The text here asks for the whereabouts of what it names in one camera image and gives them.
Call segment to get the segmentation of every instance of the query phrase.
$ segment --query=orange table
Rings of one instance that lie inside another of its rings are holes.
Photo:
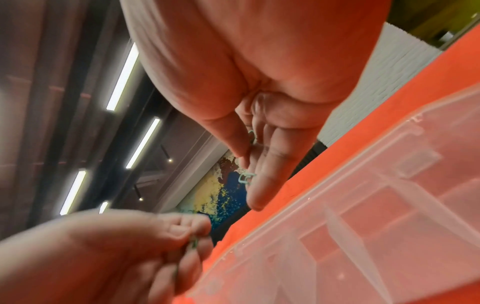
[[[477,83],[480,83],[480,26],[471,30],[290,179],[262,212],[251,211],[232,225],[223,241],[215,247],[210,259],[205,261],[204,269],[207,270],[231,246],[294,202],[303,192],[335,172],[405,116],[428,103]],[[177,304],[191,302],[183,297],[175,301]],[[454,302],[463,304],[480,302],[480,282],[416,303]]]

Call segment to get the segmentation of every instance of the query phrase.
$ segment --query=ceiling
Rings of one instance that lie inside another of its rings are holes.
[[[132,47],[118,1],[7,0],[0,29],[1,237],[58,216],[83,168],[71,211],[105,200],[159,210],[198,169],[212,136],[171,107],[139,62],[106,110]],[[126,169],[155,117],[159,127]]]

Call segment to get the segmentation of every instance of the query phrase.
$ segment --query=hand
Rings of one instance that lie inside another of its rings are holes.
[[[200,277],[210,227],[203,215],[127,210],[49,222],[0,243],[1,302],[171,303]]]
[[[261,210],[356,86],[390,0],[121,5],[155,86],[256,173],[247,203]]]

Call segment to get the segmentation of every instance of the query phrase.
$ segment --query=fluorescent light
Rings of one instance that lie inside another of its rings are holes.
[[[132,166],[134,165],[135,161],[137,160],[137,158],[139,157],[140,153],[142,152],[142,150],[144,149],[145,145],[147,144],[147,141],[149,141],[150,137],[152,136],[152,134],[154,133],[155,131],[155,128],[157,127],[157,125],[160,123],[160,118],[155,118],[153,120],[153,122],[151,123],[151,126],[150,128],[148,129],[147,133],[145,134],[145,136],[143,137],[143,139],[141,140],[138,148],[135,150],[135,153],[133,154],[133,156],[131,157],[130,161],[128,162],[128,164],[126,165],[126,168],[127,169],[131,169]]]
[[[118,81],[116,82],[115,88],[113,89],[113,93],[110,96],[110,100],[108,101],[108,104],[106,106],[107,110],[115,111],[115,108],[119,103],[120,96],[122,96],[125,85],[129,80],[130,74],[134,69],[134,65],[135,65],[135,62],[137,62],[138,57],[139,57],[139,49],[137,48],[137,45],[134,43],[131,46],[130,53],[126,58],[125,64],[123,65]]]
[[[105,209],[107,208],[107,206],[109,205],[109,202],[108,201],[105,201],[103,202],[101,205],[100,205],[100,211],[98,212],[99,214],[102,214]]]
[[[63,203],[63,206],[61,207],[60,210],[60,215],[65,215],[69,212],[70,207],[72,206],[72,203],[75,200],[75,197],[77,196],[78,191],[80,190],[80,186],[82,185],[82,182],[84,181],[85,175],[87,172],[85,170],[80,170],[77,175],[75,180],[73,181],[73,184],[70,188],[70,192],[68,193],[65,202]]]

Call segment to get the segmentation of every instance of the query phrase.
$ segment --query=transparent organizer box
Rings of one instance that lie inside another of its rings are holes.
[[[196,304],[404,303],[480,279],[480,88],[418,111],[237,243]]]

